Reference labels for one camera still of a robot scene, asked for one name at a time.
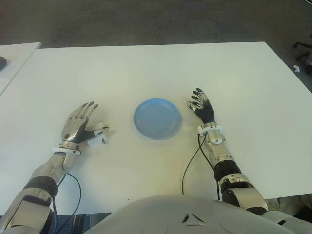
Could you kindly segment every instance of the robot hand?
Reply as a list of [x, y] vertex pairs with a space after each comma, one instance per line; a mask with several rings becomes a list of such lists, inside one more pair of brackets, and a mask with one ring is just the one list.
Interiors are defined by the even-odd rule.
[[86, 130], [90, 116], [97, 106], [98, 105], [93, 102], [85, 103], [70, 114], [62, 131], [63, 143], [70, 144], [70, 142], [72, 142], [74, 144], [79, 144], [103, 134], [104, 130], [108, 129], [106, 126], [97, 125], [95, 130]]
[[187, 101], [188, 107], [194, 111], [194, 113], [204, 122], [204, 124], [214, 122], [214, 110], [205, 93], [201, 89], [196, 88], [196, 91], [193, 91], [193, 94], [196, 96], [192, 96], [192, 99], [196, 101]]

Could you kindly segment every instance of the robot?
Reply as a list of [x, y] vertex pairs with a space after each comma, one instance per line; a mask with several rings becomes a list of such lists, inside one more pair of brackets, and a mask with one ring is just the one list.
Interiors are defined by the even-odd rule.
[[[217, 125], [211, 104], [197, 88], [188, 107], [203, 121], [198, 139], [205, 136], [209, 162], [220, 186], [222, 201], [187, 195], [148, 197], [121, 208], [92, 227], [86, 234], [310, 234], [312, 224], [290, 215], [268, 211], [261, 193], [241, 172], [226, 147], [221, 126]], [[54, 213], [51, 201], [59, 181], [70, 172], [88, 141], [105, 143], [108, 127], [100, 123], [87, 127], [97, 105], [85, 103], [68, 117], [62, 142], [54, 154], [33, 172], [0, 220], [0, 234], [46, 234]]]

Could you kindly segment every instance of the triangular logo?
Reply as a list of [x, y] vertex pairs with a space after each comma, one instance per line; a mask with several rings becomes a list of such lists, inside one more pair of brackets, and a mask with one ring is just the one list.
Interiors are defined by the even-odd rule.
[[182, 223], [185, 224], [185, 226], [205, 226], [206, 222], [200, 218], [198, 215], [195, 215], [194, 213], [187, 213], [182, 221]]

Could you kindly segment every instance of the table surface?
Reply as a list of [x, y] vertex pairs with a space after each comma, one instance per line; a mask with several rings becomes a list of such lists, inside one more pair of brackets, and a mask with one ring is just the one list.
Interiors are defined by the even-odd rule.
[[0, 45], [0, 56], [7, 60], [7, 65], [0, 71], [0, 96], [33, 51], [40, 46], [39, 42]]
[[[266, 43], [38, 49], [0, 98], [0, 214], [52, 155], [71, 111], [88, 101], [98, 103], [90, 124], [109, 125], [110, 143], [85, 146], [76, 160], [78, 213], [180, 193], [201, 124], [186, 106], [196, 87], [206, 92], [229, 151], [264, 198], [312, 192], [312, 95]], [[182, 124], [171, 139], [151, 140], [136, 130], [134, 111], [150, 98], [179, 109]], [[186, 175], [185, 193], [216, 198], [201, 154]], [[58, 213], [71, 213], [77, 201], [68, 177], [56, 197]]]

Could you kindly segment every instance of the white bracket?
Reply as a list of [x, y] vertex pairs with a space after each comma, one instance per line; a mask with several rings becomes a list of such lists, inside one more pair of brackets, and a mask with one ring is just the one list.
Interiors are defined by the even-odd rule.
[[109, 127], [106, 127], [104, 123], [98, 123], [89, 127], [88, 129], [92, 129], [95, 135], [95, 137], [87, 141], [88, 145], [108, 144], [108, 137], [105, 133], [109, 130]]
[[222, 133], [222, 127], [219, 125], [213, 125], [209, 127], [202, 128], [202, 126], [197, 127], [198, 133], [202, 136], [208, 132], [214, 131], [214, 130], [219, 130]]
[[76, 157], [79, 156], [81, 153], [79, 150], [71, 150], [66, 148], [52, 148], [52, 151], [66, 153], [66, 157], [63, 162], [63, 169], [67, 172], [69, 172], [70, 169], [72, 169]]

